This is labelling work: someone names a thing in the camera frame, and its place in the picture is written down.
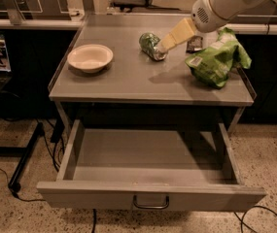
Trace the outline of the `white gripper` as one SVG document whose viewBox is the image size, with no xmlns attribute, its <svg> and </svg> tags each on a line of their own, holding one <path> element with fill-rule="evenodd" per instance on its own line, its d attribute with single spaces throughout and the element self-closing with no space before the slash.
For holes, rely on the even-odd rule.
<svg viewBox="0 0 277 233">
<path fill-rule="evenodd" d="M 191 18 L 180 20 L 156 45 L 160 52 L 168 52 L 200 32 L 212 32 L 225 26 L 239 13 L 252 9 L 265 0 L 197 0 Z"/>
</svg>

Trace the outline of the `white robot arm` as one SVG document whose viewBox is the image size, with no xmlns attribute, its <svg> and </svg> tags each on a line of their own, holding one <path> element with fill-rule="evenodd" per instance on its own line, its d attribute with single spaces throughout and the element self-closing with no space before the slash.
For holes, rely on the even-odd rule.
<svg viewBox="0 0 277 233">
<path fill-rule="evenodd" d="M 209 33 L 225 26 L 238 14 L 253 9 L 267 0 L 196 0 L 191 16 L 180 20 L 156 45 L 168 52 L 189 40 L 197 32 Z"/>
</svg>

